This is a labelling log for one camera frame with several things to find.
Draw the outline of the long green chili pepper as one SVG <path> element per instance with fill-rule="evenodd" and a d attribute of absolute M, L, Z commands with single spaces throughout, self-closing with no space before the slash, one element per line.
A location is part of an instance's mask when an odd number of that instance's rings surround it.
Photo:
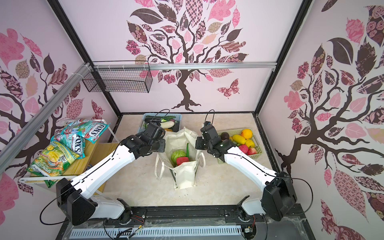
<path fill-rule="evenodd" d="M 187 146 L 186 146 L 186 157 L 188 159 L 190 158 L 190 150 L 189 150 L 189 148 L 190 148 L 190 145 L 189 145 L 189 143 L 187 143 Z"/>

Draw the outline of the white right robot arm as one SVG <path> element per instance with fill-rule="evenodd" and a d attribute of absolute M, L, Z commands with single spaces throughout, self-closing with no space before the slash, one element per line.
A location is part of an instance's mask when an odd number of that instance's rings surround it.
<path fill-rule="evenodd" d="M 297 202 L 292 178 L 285 172 L 277 173 L 254 161 L 230 140 L 222 140 L 211 122 L 204 122 L 196 149 L 227 163 L 248 177 L 262 191 L 262 196 L 244 197 L 238 204 L 239 216 L 266 215 L 275 221 L 282 218 Z"/>

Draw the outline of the green cabbage head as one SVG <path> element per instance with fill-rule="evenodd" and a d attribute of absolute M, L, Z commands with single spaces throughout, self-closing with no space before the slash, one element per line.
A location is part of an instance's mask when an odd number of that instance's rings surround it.
<path fill-rule="evenodd" d="M 186 157 L 187 154 L 185 151 L 183 150 L 177 150 L 177 151 L 174 151 L 172 154 L 171 154 L 171 162 L 173 164 L 174 167 L 177 166 L 177 159 L 178 158 L 182 158 L 182 157 Z"/>

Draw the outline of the cream canvas grocery bag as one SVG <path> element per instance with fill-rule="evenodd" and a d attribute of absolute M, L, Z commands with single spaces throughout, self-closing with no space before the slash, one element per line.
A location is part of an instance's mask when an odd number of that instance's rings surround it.
<path fill-rule="evenodd" d="M 187 128 L 174 133 L 167 132 L 165 151 L 158 153 L 155 164 L 155 177 L 161 180 L 169 170 L 174 181 L 174 189 L 182 190 L 197 186 L 196 175 L 199 167 L 206 166 L 203 151 L 196 149 L 198 134 Z"/>

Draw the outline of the red bell pepper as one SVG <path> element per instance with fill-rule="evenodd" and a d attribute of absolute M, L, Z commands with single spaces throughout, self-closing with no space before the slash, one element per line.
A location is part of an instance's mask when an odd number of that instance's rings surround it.
<path fill-rule="evenodd" d="M 177 158 L 177 166 L 182 165 L 183 163 L 187 163 L 190 160 L 187 157 L 179 157 Z"/>

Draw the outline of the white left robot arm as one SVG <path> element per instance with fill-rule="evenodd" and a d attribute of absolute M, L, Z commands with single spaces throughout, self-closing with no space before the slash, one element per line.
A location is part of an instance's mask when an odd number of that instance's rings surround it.
<path fill-rule="evenodd" d="M 163 153 L 166 131 L 150 123 L 145 131 L 122 140 L 116 149 L 79 176 L 61 179 L 56 184 L 57 205 L 69 222 L 78 226 L 91 219 L 112 219 L 127 224 L 132 208 L 122 199 L 94 197 L 94 193 L 114 174 L 140 157 Z"/>

